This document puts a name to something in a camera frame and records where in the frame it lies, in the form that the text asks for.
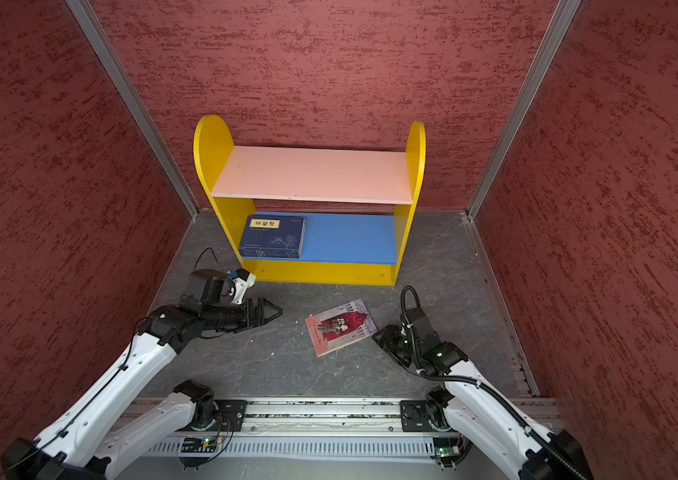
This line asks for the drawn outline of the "red pink picture book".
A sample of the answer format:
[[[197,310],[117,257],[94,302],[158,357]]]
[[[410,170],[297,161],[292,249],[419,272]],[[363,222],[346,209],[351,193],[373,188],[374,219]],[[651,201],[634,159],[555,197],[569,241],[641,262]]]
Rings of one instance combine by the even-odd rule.
[[[312,315],[305,323],[318,358],[370,338],[378,332],[362,299]]]

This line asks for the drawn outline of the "blue book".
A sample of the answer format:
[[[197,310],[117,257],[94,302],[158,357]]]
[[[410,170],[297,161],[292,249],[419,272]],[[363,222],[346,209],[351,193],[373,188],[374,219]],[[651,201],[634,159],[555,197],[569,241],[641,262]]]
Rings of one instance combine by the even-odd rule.
[[[291,215],[251,215],[247,218],[238,252],[242,257],[299,259],[306,220]]]

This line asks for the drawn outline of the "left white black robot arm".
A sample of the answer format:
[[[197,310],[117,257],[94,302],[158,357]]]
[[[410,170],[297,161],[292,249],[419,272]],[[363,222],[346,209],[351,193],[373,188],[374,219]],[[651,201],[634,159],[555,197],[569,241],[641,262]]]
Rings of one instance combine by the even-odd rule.
[[[281,307],[246,292],[256,282],[245,269],[190,274],[176,305],[138,321],[113,365],[57,420],[33,439],[17,439],[1,455],[5,479],[114,479],[169,434],[189,428],[213,436],[232,432],[211,388],[187,380],[156,407],[116,429],[116,421],[144,387],[190,343],[264,326]]]

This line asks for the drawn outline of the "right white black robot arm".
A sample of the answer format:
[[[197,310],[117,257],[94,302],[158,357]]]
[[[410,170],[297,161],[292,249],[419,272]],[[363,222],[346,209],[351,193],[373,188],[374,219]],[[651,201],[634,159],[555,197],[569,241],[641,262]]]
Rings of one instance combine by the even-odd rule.
[[[429,422],[455,431],[509,479],[591,479],[579,442],[553,432],[494,388],[454,343],[440,339],[420,307],[401,312],[400,324],[372,335],[398,365],[436,382]]]

